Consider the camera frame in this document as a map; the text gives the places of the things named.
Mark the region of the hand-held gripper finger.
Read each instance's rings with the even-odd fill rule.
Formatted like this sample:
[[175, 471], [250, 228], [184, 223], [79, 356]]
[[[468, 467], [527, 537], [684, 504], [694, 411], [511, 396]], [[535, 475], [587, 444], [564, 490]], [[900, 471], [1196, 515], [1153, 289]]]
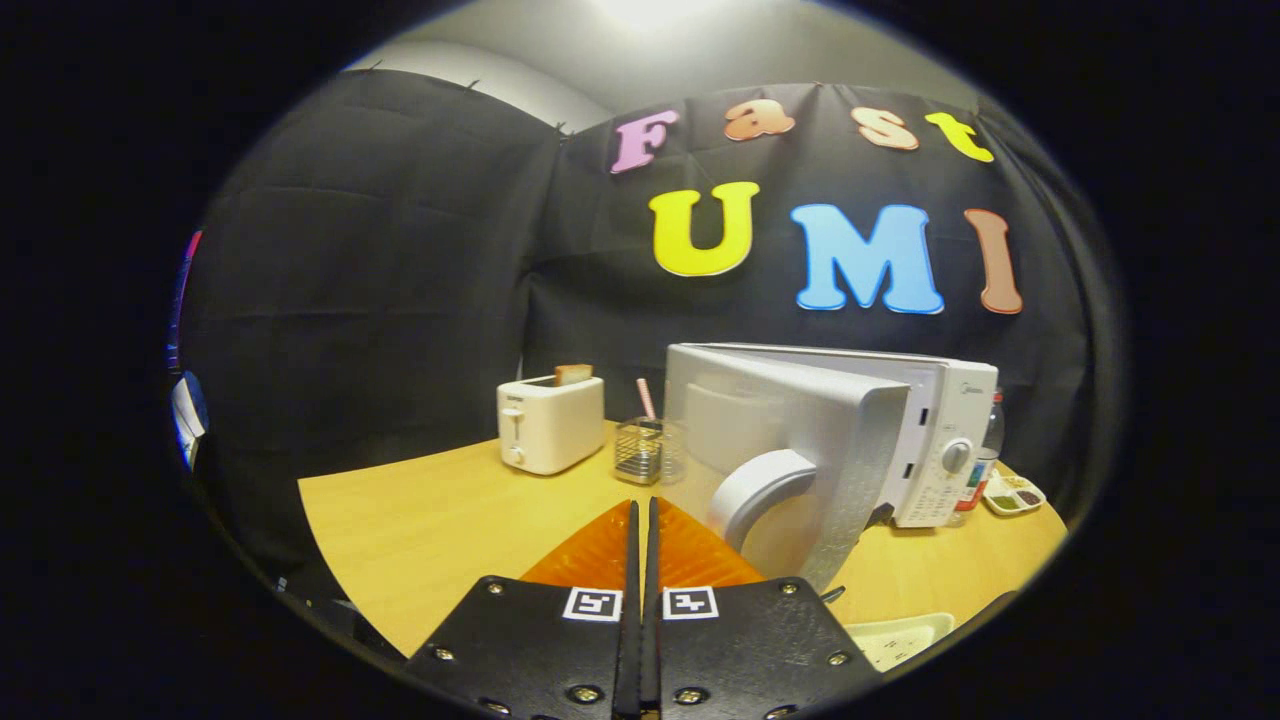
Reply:
[[800, 577], [765, 577], [666, 498], [649, 506], [645, 702], [662, 719], [817, 719], [884, 676]]
[[636, 716], [639, 516], [625, 500], [524, 575], [479, 578], [407, 675], [485, 719]]

